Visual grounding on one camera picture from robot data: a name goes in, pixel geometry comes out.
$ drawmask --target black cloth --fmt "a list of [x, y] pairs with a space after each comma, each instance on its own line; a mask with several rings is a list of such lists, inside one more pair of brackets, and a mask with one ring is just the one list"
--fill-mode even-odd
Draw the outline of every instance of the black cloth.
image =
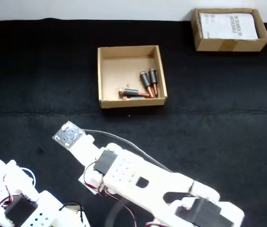
[[[160, 46], [165, 106], [101, 110], [97, 47], [149, 44]], [[101, 227], [115, 202], [90, 193], [83, 166], [52, 140], [67, 120], [131, 140], [240, 207], [244, 227], [267, 227], [267, 47], [196, 52], [189, 22], [1, 21], [0, 158], [31, 168], [39, 191], [80, 201]], [[129, 206], [139, 227], [152, 220]], [[115, 226], [132, 226], [125, 209]]]

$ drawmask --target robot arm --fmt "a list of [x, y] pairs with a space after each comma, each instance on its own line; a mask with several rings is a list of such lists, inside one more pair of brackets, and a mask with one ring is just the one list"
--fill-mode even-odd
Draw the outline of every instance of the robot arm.
[[[243, 211], [230, 202], [220, 202], [216, 190], [157, 167], [114, 143], [97, 148], [94, 138], [71, 122], [53, 139], [85, 166], [79, 181], [94, 194], [103, 188], [119, 194], [152, 213], [158, 223], [169, 227], [239, 227], [242, 223]], [[140, 186], [141, 180], [146, 185]], [[163, 197], [169, 192], [190, 197], [167, 204]]]
[[90, 227], [85, 213], [64, 207], [48, 191], [39, 193], [14, 160], [0, 160], [0, 226]]

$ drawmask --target small cardboard box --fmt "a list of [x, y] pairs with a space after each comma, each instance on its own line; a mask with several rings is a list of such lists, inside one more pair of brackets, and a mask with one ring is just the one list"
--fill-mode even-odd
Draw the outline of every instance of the small cardboard box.
[[[204, 39], [199, 13], [250, 13], [254, 18], [258, 39]], [[267, 31], [256, 9], [195, 9], [191, 26], [197, 51], [259, 52], [267, 44]]]
[[[140, 72], [157, 71], [158, 97], [122, 100], [121, 88], [146, 93]], [[167, 99], [159, 46], [117, 46], [98, 48], [98, 91], [101, 108], [164, 105]]]

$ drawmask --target wire bundle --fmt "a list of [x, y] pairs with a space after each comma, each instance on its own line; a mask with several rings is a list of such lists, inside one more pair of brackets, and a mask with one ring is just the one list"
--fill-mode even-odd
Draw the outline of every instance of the wire bundle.
[[61, 211], [64, 207], [67, 207], [68, 205], [70, 204], [75, 204], [75, 205], [78, 205], [80, 207], [80, 218], [81, 218], [81, 222], [83, 223], [83, 206], [81, 205], [81, 203], [79, 202], [76, 202], [76, 201], [69, 201], [69, 202], [66, 202], [63, 204], [63, 206], [61, 206], [61, 208], [59, 209], [59, 211]]
[[[94, 132], [94, 133], [100, 133], [100, 134], [104, 134], [104, 135], [107, 135], [111, 138], [114, 138], [116, 140], [119, 140], [119, 141], [122, 141], [128, 145], [130, 145], [131, 147], [133, 147], [135, 150], [139, 151], [142, 155], [144, 155], [146, 158], [148, 158], [149, 160], [151, 160], [153, 163], [155, 163], [157, 166], [161, 167], [162, 169], [165, 169], [166, 171], [169, 171], [171, 172], [170, 169], [168, 169], [166, 166], [164, 166], [162, 163], [160, 163], [159, 161], [157, 161], [156, 159], [154, 159], [153, 157], [151, 157], [150, 155], [148, 155], [145, 151], [143, 151], [141, 148], [139, 148], [137, 145], [135, 145], [134, 143], [132, 143], [131, 141], [125, 139], [125, 138], [122, 138], [122, 137], [119, 137], [115, 134], [112, 134], [112, 133], [109, 133], [109, 132], [106, 132], [106, 131], [100, 131], [100, 130], [91, 130], [91, 129], [82, 129], [83, 131], [89, 131], [89, 132]], [[83, 180], [84, 180], [84, 183], [92, 188], [92, 189], [95, 189], [97, 190], [97, 192], [101, 195], [101, 196], [108, 196], [118, 202], [120, 202], [128, 211], [129, 213], [131, 214], [131, 216], [133, 217], [133, 220], [134, 220], [134, 227], [137, 227], [137, 222], [136, 222], [136, 217], [133, 213], [133, 211], [124, 203], [122, 203], [118, 198], [116, 198], [115, 196], [113, 196], [112, 194], [110, 194], [108, 191], [107, 191], [107, 187], [103, 187], [103, 191], [104, 193], [101, 191], [101, 187], [103, 185], [103, 182], [100, 184], [99, 187], [95, 187], [89, 183], [86, 182], [85, 180], [85, 173], [87, 171], [88, 168], [90, 168], [93, 164], [95, 164], [96, 161], [92, 162], [91, 164], [89, 164], [85, 170], [84, 170], [84, 173], [83, 173]], [[166, 225], [164, 224], [158, 224], [158, 223], [153, 223], [153, 222], [147, 222], [145, 224], [145, 227], [151, 227], [151, 226], [158, 226], [158, 227], [167, 227]]]
[[[33, 177], [33, 186], [35, 186], [36, 185], [36, 176], [35, 176], [35, 174], [28, 168], [22, 167], [21, 169], [24, 170], [24, 171], [29, 172], [32, 175], [32, 177]], [[13, 196], [17, 195], [17, 194], [16, 195], [11, 195], [11, 193], [9, 191], [9, 187], [8, 187], [8, 185], [6, 183], [6, 180], [5, 180], [6, 175], [7, 174], [5, 174], [4, 177], [3, 177], [3, 184], [4, 184], [4, 187], [6, 189], [6, 192], [7, 192], [8, 196], [0, 201], [0, 207], [2, 207], [3, 209], [6, 209], [10, 204], [12, 204], [13, 201], [14, 201]]]

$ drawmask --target black wire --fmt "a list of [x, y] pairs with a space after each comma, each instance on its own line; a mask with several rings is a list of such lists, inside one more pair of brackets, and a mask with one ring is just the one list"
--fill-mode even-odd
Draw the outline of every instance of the black wire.
[[87, 184], [87, 182], [86, 182], [86, 180], [85, 180], [85, 173], [86, 173], [86, 170], [87, 170], [92, 164], [95, 164], [95, 163], [96, 163], [96, 161], [90, 163], [90, 164], [84, 169], [84, 173], [83, 173], [83, 181], [84, 181], [84, 183], [85, 183], [87, 186], [88, 186], [88, 184]]
[[120, 136], [114, 135], [110, 132], [106, 132], [106, 131], [100, 131], [100, 130], [91, 130], [91, 129], [82, 129], [83, 131], [89, 131], [89, 132], [93, 132], [93, 133], [99, 133], [99, 134], [103, 134], [106, 136], [109, 136], [111, 138], [114, 138], [116, 140], [122, 141], [126, 144], [128, 144], [129, 146], [131, 146], [132, 148], [134, 148], [136, 151], [140, 152], [141, 154], [143, 154], [146, 158], [148, 158], [149, 160], [151, 160], [153, 163], [155, 163], [157, 166], [161, 167], [162, 169], [165, 169], [168, 172], [172, 172], [170, 169], [168, 169], [166, 166], [164, 166], [163, 164], [161, 164], [160, 162], [158, 162], [156, 159], [154, 159], [153, 157], [151, 157], [150, 155], [148, 155], [145, 151], [143, 151], [141, 148], [139, 148], [137, 145], [135, 145], [134, 143], [132, 143], [131, 141], [122, 138]]
[[102, 186], [103, 184], [104, 184], [104, 183], [102, 182], [102, 183], [100, 184], [100, 186], [98, 187], [98, 189], [97, 189], [97, 192], [98, 192], [98, 194], [99, 194], [100, 196], [106, 196], [106, 193], [104, 192], [105, 186], [104, 186], [103, 190], [100, 191], [100, 188], [101, 188], [101, 186]]
[[83, 206], [81, 205], [81, 203], [76, 202], [76, 201], [68, 201], [66, 203], [63, 204], [63, 206], [61, 206], [61, 208], [59, 209], [59, 211], [61, 211], [64, 207], [66, 207], [69, 204], [76, 204], [80, 207], [80, 218], [81, 218], [81, 222], [83, 223]]
[[8, 193], [8, 195], [9, 195], [9, 201], [8, 201], [8, 205], [10, 205], [10, 203], [11, 203], [11, 194], [10, 194], [10, 192], [9, 192], [9, 189], [8, 189], [8, 187], [7, 187], [7, 185], [5, 185], [5, 189], [6, 189], [6, 191], [7, 191], [7, 193]]

